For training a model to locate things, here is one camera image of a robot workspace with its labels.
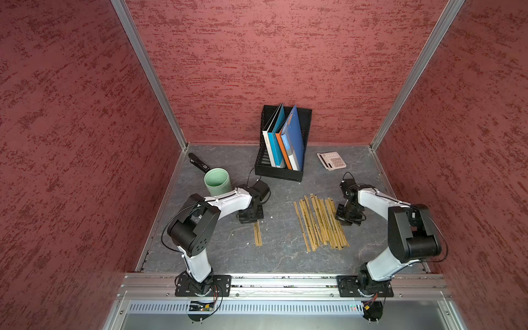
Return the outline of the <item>paper straw eleventh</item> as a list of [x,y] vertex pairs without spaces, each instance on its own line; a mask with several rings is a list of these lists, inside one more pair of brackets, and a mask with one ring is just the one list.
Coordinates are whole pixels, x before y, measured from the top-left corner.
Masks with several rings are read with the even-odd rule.
[[320,232],[319,232],[319,229],[318,229],[318,224],[317,224],[316,218],[314,217],[314,213],[313,213],[313,210],[312,210],[311,205],[310,205],[310,200],[309,200],[309,198],[306,195],[304,196],[304,198],[305,198],[305,203],[307,205],[309,217],[310,217],[311,223],[312,223],[312,231],[314,232],[313,235],[314,235],[314,237],[316,239],[317,245],[321,246],[323,242],[321,241]]

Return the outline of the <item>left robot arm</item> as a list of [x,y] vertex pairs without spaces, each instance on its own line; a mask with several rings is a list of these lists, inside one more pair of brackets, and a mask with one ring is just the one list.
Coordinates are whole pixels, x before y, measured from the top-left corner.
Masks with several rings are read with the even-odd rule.
[[214,290],[206,248],[218,221],[236,214],[240,223],[253,224],[263,218],[263,205],[270,196],[270,187],[261,180],[214,197],[193,194],[169,221],[164,231],[186,264],[183,275],[191,294],[206,296]]

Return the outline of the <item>green metal cup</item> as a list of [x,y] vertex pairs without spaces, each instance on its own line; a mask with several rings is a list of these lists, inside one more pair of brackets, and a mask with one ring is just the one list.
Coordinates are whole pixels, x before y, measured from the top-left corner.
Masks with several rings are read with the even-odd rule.
[[206,172],[204,178],[204,184],[210,196],[216,197],[230,193],[233,188],[230,181],[230,175],[227,170],[222,168],[210,169]]

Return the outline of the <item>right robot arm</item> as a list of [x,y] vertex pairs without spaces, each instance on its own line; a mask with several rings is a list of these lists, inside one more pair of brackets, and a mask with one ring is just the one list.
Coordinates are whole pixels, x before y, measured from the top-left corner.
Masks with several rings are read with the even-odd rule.
[[442,253],[440,234],[426,206],[389,197],[354,178],[341,180],[340,189],[346,199],[335,214],[340,223],[360,225],[367,208],[387,222],[388,247],[361,266],[356,277],[359,294],[374,296],[404,268]]

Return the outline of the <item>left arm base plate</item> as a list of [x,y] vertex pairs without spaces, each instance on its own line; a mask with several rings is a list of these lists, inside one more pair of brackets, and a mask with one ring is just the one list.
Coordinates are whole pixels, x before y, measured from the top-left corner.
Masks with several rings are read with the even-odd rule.
[[175,279],[176,297],[229,297],[232,284],[231,275],[210,274],[201,283],[186,272]]

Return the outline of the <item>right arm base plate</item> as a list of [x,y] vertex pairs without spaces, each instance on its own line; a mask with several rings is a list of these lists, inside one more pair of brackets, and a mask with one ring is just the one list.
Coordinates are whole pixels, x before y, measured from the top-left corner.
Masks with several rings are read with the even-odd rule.
[[375,281],[368,275],[337,276],[337,288],[341,298],[393,298],[391,282]]

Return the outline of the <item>paper straw twelfth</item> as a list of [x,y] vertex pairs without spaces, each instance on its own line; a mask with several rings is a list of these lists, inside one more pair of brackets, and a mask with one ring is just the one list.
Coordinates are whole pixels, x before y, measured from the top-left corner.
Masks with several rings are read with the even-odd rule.
[[326,220],[325,220],[325,211],[324,211],[324,208],[321,206],[321,203],[320,203],[320,199],[315,196],[314,197],[314,200],[316,202],[316,206],[317,206],[317,214],[318,214],[318,219],[320,220],[320,228],[321,228],[321,232],[322,232],[322,235],[324,237],[324,241],[326,244],[330,244],[331,241],[330,241],[330,236],[329,236],[329,233],[328,233],[328,230],[327,230],[327,223],[326,223]]

